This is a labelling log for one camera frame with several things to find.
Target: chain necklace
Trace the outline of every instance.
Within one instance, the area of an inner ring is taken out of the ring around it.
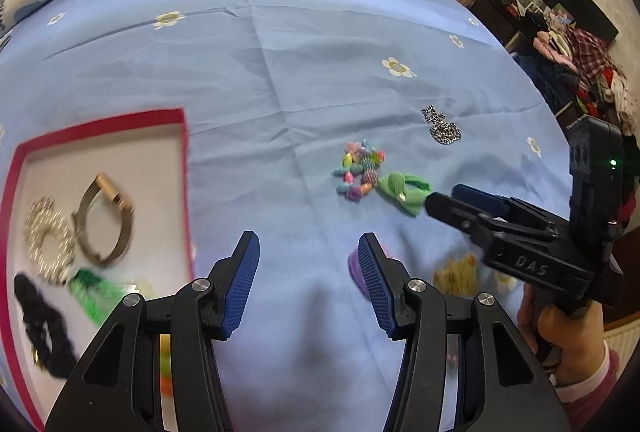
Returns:
[[[447,122],[447,117],[444,116],[444,113],[438,113],[434,106],[429,106],[420,112],[424,115],[424,120],[427,123],[433,124],[429,132],[438,143],[449,145],[462,138],[457,125],[453,122]]]

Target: white flower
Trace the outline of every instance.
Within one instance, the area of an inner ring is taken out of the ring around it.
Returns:
[[[403,77],[413,78],[418,75],[409,69],[409,66],[405,66],[404,64],[400,64],[395,58],[389,57],[389,60],[383,60],[382,66],[386,67],[389,70],[389,73],[394,77],[399,77],[402,75]]]
[[[529,147],[531,147],[531,151],[535,152],[538,157],[542,157],[542,149],[540,149],[540,146],[536,143],[535,139],[529,136],[529,138],[527,138],[527,143],[529,144]]]
[[[173,26],[176,22],[180,21],[180,19],[184,19],[184,15],[180,12],[169,12],[168,14],[162,14],[161,16],[156,17],[156,30],[159,30],[163,26]]]
[[[457,35],[449,35],[449,38],[453,41],[453,44],[455,44],[457,47],[462,48],[462,50],[465,49],[465,45],[462,44],[462,41],[458,38]]]
[[[51,26],[52,24],[56,24],[60,19],[62,19],[65,16],[66,12],[62,12],[61,14],[56,15],[54,18],[52,18],[49,21],[49,24],[47,24],[47,26]]]
[[[506,293],[508,291],[513,291],[513,289],[518,285],[518,281],[500,271],[494,271],[495,282],[498,285],[498,293]]]

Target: metal screw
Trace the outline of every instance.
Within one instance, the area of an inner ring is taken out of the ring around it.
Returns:
[[[196,279],[191,283],[191,287],[195,291],[206,291],[210,285],[211,283],[207,279]]]
[[[420,293],[420,291],[427,289],[427,283],[422,279],[411,279],[409,281],[409,289]]]
[[[492,306],[495,303],[495,297],[491,293],[481,293],[478,295],[478,301],[483,306]]]
[[[138,302],[140,302],[140,295],[137,293],[129,293],[128,295],[125,295],[125,298],[122,301],[122,303],[127,307],[133,307],[138,304]]]

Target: television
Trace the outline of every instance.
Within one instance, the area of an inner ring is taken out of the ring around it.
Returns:
[[[607,46],[613,42],[618,29],[607,16],[591,0],[543,0],[549,8],[560,4],[574,18],[576,27],[581,28],[596,37],[600,37]]]

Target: blue bed sheet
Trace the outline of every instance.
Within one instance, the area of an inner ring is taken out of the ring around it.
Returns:
[[[367,138],[385,151],[384,172],[438,191],[466,183],[568,215],[568,146],[553,115],[454,0],[53,0],[11,35],[0,53],[0,181],[28,138],[184,106],[196,273],[242,231],[259,235],[241,326],[215,343],[238,430],[381,430],[404,344],[379,329],[349,253],[373,231],[430,280],[472,249],[376,193],[338,196],[331,171],[347,141]],[[393,76],[389,57],[417,76]],[[429,104],[460,141],[434,141],[420,113]],[[489,269],[479,280],[497,292]],[[518,286],[498,299],[514,316],[521,296]],[[453,404],[449,386],[443,430]]]

